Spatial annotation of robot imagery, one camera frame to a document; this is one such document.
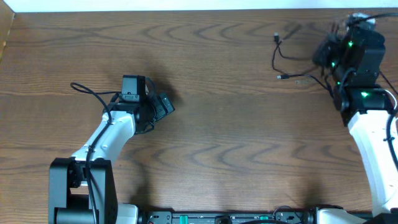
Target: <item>wooden tabletop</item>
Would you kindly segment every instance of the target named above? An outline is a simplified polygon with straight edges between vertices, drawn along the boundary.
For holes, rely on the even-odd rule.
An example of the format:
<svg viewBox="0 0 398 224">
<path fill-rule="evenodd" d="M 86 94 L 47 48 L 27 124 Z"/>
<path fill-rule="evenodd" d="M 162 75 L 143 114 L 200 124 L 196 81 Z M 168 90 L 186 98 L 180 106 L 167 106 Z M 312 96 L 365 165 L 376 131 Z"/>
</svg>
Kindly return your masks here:
<svg viewBox="0 0 398 224">
<path fill-rule="evenodd" d="M 354 11 L 18 14 L 0 64 L 0 223 L 47 221 L 51 162 L 70 157 L 101 121 L 98 100 L 69 83 L 120 90 L 126 74 L 151 77 L 176 110 L 125 145 L 113 167 L 119 202 L 370 210 L 361 156 L 328 93 L 307 78 L 278 80 L 271 68 L 275 32 L 283 53 L 310 57 L 332 22 Z M 397 22 L 377 21 L 382 70 L 395 86 Z M 294 73 L 312 63 L 276 65 Z"/>
</svg>

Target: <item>white wall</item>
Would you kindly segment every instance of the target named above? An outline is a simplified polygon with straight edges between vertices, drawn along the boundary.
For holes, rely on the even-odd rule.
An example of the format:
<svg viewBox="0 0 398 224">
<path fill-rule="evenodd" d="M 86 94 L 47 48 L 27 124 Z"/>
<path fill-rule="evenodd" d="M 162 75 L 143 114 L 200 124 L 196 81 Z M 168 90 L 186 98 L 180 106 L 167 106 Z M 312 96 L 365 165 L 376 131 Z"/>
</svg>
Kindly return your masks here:
<svg viewBox="0 0 398 224">
<path fill-rule="evenodd" d="M 4 0 L 15 12 L 398 7 L 398 0 Z"/>
</svg>

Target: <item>wooden edge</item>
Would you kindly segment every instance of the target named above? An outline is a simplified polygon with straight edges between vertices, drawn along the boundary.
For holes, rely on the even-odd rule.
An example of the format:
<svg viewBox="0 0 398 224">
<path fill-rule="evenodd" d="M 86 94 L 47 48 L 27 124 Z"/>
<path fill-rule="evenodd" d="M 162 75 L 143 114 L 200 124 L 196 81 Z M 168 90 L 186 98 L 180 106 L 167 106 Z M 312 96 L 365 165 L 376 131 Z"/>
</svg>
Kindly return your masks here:
<svg viewBox="0 0 398 224">
<path fill-rule="evenodd" d="M 14 11 L 3 0 L 0 0 L 0 63 L 14 16 Z"/>
</svg>

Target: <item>green led indicator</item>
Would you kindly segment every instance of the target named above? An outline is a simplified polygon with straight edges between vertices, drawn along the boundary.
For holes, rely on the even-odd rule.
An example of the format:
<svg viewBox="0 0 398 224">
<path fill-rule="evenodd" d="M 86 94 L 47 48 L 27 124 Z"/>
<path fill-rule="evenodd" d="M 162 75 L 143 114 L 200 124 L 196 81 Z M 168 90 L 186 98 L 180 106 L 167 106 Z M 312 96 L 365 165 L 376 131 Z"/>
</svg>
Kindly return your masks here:
<svg viewBox="0 0 398 224">
<path fill-rule="evenodd" d="M 362 92 L 361 95 L 362 95 L 363 98 L 365 98 L 365 97 L 369 96 L 369 93 Z"/>
</svg>

